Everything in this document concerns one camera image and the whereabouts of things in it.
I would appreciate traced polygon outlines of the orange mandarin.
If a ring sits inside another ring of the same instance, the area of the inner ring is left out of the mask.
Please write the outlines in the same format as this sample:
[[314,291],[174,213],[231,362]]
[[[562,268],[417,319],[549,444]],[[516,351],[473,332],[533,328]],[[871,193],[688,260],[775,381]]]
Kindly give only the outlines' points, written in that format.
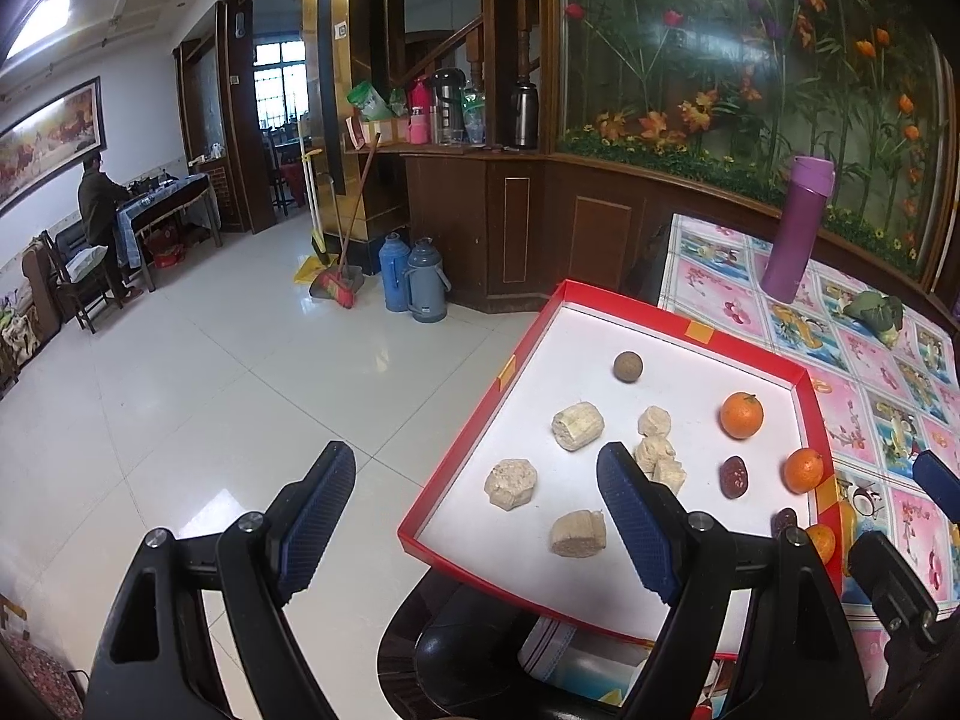
[[765,411],[757,395],[734,392],[719,408],[721,429],[732,439],[747,440],[763,426]]
[[822,483],[823,475],[825,460],[812,447],[794,450],[782,464],[782,483],[791,493],[800,496],[810,493]]

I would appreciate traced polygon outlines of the brown kiwi fruit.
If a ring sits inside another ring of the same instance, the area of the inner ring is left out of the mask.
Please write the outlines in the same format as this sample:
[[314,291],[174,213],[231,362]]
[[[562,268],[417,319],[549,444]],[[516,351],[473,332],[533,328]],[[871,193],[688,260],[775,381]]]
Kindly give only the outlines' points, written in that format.
[[624,383],[635,383],[643,375],[644,362],[635,351],[622,351],[613,360],[612,372],[615,379]]

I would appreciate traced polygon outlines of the red date front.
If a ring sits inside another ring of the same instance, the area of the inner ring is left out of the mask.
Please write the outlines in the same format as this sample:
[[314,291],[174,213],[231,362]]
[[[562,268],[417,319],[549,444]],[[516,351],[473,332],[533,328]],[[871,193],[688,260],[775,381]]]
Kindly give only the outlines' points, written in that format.
[[738,455],[729,457],[719,468],[719,486],[727,499],[739,499],[748,489],[748,470]]

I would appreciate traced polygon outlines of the red date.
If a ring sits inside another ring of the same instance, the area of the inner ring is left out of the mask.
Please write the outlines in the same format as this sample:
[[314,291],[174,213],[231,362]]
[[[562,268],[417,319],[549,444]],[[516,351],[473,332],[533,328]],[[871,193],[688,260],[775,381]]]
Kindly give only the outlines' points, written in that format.
[[779,535],[788,530],[788,528],[795,527],[797,525],[797,514],[794,511],[793,507],[784,507],[781,509],[771,520],[771,533],[775,538],[778,538]]
[[739,499],[748,489],[748,470],[738,455],[729,457],[719,468],[719,486],[727,499]]

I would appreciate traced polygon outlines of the red date rear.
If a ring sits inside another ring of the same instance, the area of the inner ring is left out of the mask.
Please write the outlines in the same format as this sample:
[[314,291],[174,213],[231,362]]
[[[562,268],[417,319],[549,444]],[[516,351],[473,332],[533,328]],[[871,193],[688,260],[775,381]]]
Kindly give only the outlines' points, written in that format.
[[771,520],[771,533],[775,538],[778,538],[779,535],[788,530],[788,528],[795,527],[797,525],[797,514],[794,511],[793,507],[784,507],[781,509]]

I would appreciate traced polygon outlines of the fruit pattern tablecloth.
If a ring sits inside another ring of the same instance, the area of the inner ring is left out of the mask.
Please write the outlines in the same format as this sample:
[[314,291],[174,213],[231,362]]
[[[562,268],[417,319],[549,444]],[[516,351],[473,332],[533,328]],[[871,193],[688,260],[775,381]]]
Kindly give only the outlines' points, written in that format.
[[[823,520],[836,533],[877,530],[934,598],[939,614],[958,606],[958,528],[913,478],[932,450],[958,465],[958,379],[942,328],[905,310],[896,345],[884,346],[843,307],[864,283],[809,262],[791,304],[763,293],[768,242],[690,216],[674,216],[651,317],[623,343],[640,351],[644,372],[623,406],[606,403],[608,437],[640,444],[640,414],[669,411],[677,460],[686,471],[679,499],[727,528],[766,536],[777,511],[800,525]],[[757,395],[758,433],[729,437],[719,408],[734,392]],[[825,475],[800,496],[782,483],[782,464],[812,447]],[[743,458],[748,489],[727,499],[719,468]]]

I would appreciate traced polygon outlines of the green leafy vegetable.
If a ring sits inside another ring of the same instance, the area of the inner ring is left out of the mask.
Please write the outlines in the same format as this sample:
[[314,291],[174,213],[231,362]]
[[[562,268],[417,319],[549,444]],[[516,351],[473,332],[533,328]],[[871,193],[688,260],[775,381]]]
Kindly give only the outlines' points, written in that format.
[[892,349],[903,330],[905,306],[896,296],[867,289],[843,307],[843,314],[864,325],[880,343]]

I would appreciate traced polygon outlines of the red white shallow box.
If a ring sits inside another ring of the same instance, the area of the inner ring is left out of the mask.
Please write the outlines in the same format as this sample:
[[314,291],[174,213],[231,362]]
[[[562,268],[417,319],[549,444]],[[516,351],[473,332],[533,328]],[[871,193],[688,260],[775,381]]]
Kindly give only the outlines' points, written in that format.
[[796,494],[788,458],[830,453],[809,372],[655,305],[566,280],[556,288],[398,525],[404,550],[540,614],[651,642],[669,613],[618,533],[563,557],[551,528],[607,509],[597,457],[615,442],[689,511],[768,536],[779,512],[841,530],[835,472]]

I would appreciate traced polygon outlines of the red broom dustpan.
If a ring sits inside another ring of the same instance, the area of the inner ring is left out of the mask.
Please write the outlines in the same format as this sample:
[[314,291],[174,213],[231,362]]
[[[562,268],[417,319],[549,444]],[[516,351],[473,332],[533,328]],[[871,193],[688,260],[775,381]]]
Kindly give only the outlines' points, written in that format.
[[[334,200],[335,213],[340,213],[338,200]],[[350,236],[353,226],[355,226],[358,210],[353,210],[350,222],[345,224],[342,216],[337,216],[338,238],[340,239],[340,254],[335,265],[327,265],[317,273],[317,277],[309,286],[309,294],[314,299],[330,299],[336,305],[343,309],[352,309],[356,302],[358,289],[352,285],[352,278],[348,277],[348,249],[350,249]]]

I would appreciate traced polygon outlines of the purple thermos bottle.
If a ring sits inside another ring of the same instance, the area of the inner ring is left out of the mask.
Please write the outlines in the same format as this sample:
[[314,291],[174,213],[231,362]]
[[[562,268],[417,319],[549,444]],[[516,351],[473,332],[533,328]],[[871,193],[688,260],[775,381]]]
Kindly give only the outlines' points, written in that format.
[[835,188],[835,165],[815,156],[796,156],[773,249],[760,286],[766,296],[791,304],[814,250],[823,210]]

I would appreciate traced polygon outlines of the yellow mop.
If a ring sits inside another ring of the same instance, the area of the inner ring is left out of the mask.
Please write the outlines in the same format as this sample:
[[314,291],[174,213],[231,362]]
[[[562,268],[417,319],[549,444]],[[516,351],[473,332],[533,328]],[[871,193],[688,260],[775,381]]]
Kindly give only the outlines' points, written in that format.
[[319,154],[319,149],[311,149],[306,145],[306,135],[302,128],[302,119],[296,121],[298,131],[299,162],[301,163],[302,178],[304,179],[304,193],[308,204],[309,220],[311,220],[311,254],[299,266],[295,275],[295,283],[309,286],[322,271],[334,265],[337,257],[327,250],[324,229],[320,219],[319,202],[316,193],[316,173],[314,172],[313,158]]

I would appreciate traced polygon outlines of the grey thermos flask floor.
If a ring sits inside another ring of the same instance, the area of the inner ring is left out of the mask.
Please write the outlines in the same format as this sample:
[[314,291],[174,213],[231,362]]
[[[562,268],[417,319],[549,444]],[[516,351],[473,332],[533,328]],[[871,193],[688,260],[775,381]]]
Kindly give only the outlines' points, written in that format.
[[409,310],[421,323],[441,322],[448,315],[451,282],[443,270],[443,257],[432,238],[421,238],[410,250],[405,278],[409,287]]

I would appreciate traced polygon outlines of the blue thermos flask floor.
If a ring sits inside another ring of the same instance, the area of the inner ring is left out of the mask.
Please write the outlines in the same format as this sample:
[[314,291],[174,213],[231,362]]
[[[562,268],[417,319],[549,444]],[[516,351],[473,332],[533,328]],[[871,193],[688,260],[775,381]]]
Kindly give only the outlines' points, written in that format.
[[407,312],[410,305],[409,282],[405,277],[410,249],[398,232],[387,234],[379,249],[382,293],[389,312]]

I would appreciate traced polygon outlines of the wooden chair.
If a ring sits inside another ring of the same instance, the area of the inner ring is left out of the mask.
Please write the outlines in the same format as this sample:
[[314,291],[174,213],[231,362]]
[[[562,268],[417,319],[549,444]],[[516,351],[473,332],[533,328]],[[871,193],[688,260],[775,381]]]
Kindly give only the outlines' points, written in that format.
[[107,277],[107,247],[87,245],[70,259],[65,259],[47,231],[39,232],[37,240],[52,265],[52,277],[49,280],[52,294],[65,307],[73,309],[73,315],[83,330],[94,335],[96,325],[91,309],[96,305],[103,309],[110,305],[122,309],[125,304],[124,296],[117,296],[112,291]]

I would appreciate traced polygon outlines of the dark side table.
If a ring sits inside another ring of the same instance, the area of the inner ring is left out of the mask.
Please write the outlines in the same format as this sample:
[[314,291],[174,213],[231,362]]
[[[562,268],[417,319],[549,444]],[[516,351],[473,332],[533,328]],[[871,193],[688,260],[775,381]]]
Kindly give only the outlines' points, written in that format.
[[223,245],[220,212],[210,177],[201,172],[172,179],[161,187],[135,197],[117,211],[116,241],[119,262],[142,278],[150,293],[156,289],[151,271],[151,255],[146,252],[146,238],[155,227],[198,206],[202,210],[202,226],[210,232],[217,247]]

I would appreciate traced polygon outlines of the wooden counter cabinet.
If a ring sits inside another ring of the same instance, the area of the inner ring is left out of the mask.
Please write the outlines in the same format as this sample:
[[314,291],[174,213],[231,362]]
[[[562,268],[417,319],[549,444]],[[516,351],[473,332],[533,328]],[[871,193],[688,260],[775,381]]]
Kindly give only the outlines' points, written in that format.
[[779,210],[719,188],[566,153],[389,145],[402,161],[410,236],[443,257],[455,304],[542,307],[566,278],[651,301],[674,216],[771,239]]

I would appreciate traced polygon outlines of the seated person in background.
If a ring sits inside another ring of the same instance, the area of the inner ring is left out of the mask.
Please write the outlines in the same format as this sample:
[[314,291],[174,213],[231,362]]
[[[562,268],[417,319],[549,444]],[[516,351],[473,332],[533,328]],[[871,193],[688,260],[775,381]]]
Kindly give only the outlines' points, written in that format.
[[137,286],[128,286],[117,260],[117,210],[130,199],[127,188],[111,181],[101,167],[101,153],[94,151],[83,160],[83,174],[78,185],[78,208],[82,216],[86,242],[91,247],[104,247],[103,265],[110,291],[117,301],[128,301],[142,294]]

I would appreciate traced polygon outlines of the pink bottle on counter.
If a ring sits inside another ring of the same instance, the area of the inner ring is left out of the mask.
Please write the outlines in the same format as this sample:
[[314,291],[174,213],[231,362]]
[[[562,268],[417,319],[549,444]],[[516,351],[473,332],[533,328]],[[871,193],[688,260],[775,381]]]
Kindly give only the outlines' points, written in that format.
[[423,106],[410,109],[407,142],[410,145],[427,145],[431,142],[430,116]]

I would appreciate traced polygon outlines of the green snack bag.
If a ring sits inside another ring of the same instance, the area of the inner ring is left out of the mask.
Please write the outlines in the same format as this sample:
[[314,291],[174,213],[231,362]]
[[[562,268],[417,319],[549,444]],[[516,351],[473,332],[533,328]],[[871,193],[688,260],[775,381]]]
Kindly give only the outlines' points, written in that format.
[[388,121],[394,117],[392,107],[370,80],[363,80],[347,93],[348,104],[358,110],[362,121]]

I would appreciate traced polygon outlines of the framed landscape painting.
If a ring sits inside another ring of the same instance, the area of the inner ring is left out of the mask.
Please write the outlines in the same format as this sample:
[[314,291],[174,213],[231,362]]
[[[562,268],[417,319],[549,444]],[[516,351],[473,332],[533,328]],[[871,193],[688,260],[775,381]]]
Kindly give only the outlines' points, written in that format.
[[8,213],[41,185],[106,148],[101,78],[38,107],[0,140],[0,202]]

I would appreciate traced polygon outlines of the flower mural glass panel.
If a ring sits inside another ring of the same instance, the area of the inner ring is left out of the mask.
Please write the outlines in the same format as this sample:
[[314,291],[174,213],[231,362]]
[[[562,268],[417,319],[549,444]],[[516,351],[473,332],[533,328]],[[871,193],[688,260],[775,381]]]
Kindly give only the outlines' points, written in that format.
[[563,0],[562,36],[566,153],[770,206],[822,158],[828,231],[923,268],[949,92],[908,0]]

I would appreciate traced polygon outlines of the steel thermos on counter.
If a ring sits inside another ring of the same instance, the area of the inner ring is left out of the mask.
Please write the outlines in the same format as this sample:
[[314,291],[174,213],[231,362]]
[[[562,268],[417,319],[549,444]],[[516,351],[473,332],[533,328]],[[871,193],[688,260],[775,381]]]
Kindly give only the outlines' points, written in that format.
[[539,90],[530,80],[519,80],[512,93],[514,146],[535,149],[539,144]]

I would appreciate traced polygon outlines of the black pump thermos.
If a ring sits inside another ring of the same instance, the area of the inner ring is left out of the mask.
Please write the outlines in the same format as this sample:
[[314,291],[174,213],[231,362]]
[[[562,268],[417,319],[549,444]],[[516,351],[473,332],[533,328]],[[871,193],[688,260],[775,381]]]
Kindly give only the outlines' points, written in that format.
[[457,67],[444,67],[430,76],[431,135],[437,145],[459,145],[466,138],[462,93],[466,75]]

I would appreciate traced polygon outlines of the ceiling fluorescent light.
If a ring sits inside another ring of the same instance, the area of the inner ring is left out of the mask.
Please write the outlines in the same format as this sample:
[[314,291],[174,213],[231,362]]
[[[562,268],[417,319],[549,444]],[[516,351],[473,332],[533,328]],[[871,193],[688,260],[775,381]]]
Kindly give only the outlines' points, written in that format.
[[70,20],[70,13],[71,0],[43,0],[28,16],[7,57],[16,57],[60,31]]

